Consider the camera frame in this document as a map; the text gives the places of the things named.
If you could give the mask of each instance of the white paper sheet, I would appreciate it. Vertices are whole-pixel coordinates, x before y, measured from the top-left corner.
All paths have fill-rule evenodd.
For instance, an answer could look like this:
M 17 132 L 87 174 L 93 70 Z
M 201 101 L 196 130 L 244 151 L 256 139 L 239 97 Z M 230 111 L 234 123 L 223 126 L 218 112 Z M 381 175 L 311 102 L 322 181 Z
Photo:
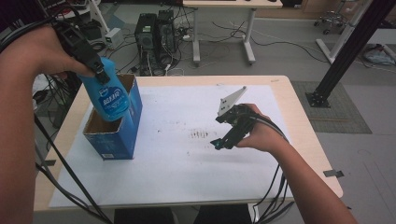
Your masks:
M 90 106 L 66 160 L 101 205 L 260 199 L 274 176 L 274 158 L 252 148 L 215 150 L 209 143 L 231 129 L 230 124 L 215 121 L 220 98 L 240 88 L 140 87 L 143 111 L 134 159 L 128 161 L 103 161 L 85 139 L 82 130 Z M 238 101 L 242 103 L 256 104 L 289 138 L 271 87 L 247 86 Z M 64 168 L 58 179 L 65 189 L 87 202 Z M 268 197 L 274 197 L 277 188 L 278 180 Z M 74 205 L 55 190 L 49 206 Z

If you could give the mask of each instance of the bottle label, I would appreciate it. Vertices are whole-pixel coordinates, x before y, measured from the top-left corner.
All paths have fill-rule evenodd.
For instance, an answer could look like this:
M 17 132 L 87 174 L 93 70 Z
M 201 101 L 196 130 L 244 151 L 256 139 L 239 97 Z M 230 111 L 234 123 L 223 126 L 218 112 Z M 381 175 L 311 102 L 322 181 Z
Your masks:
M 99 90 L 99 102 L 105 112 L 109 115 L 118 113 L 119 106 L 123 104 L 125 94 L 118 87 L 104 87 Z

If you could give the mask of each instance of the blue cardboard box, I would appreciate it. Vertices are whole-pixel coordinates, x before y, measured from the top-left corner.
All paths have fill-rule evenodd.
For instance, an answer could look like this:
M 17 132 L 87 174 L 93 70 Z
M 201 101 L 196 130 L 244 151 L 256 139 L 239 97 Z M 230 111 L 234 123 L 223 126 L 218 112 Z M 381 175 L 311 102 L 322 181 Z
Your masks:
M 120 82 L 128 91 L 129 111 L 118 120 L 103 120 L 93 109 L 83 134 L 103 160 L 131 160 L 142 113 L 142 100 L 134 75 L 120 75 Z

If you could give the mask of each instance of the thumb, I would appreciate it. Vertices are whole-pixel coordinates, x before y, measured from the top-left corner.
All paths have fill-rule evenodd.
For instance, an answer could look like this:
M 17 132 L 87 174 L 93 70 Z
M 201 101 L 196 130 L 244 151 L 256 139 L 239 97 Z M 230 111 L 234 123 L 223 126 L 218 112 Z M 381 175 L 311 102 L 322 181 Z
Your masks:
M 68 60 L 66 61 L 66 67 L 68 67 L 68 70 L 71 70 L 77 74 L 86 76 L 86 77 L 94 77 L 95 73 L 87 66 L 84 64 L 78 62 L 72 57 L 69 57 Z
M 246 137 L 236 144 L 236 147 L 250 147 L 249 137 Z

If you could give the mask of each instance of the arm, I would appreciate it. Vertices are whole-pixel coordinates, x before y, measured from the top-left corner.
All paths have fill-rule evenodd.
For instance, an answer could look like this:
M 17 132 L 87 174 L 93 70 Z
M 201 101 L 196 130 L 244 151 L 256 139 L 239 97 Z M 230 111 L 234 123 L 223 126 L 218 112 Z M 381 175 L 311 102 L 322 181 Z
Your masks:
M 249 105 L 255 112 L 260 110 Z M 357 223 L 344 203 L 278 133 L 257 123 L 238 147 L 254 147 L 275 157 L 290 185 L 305 223 Z
M 0 223 L 31 223 L 35 194 L 32 86 L 41 73 L 92 71 L 70 58 L 52 28 L 20 37 L 0 54 Z

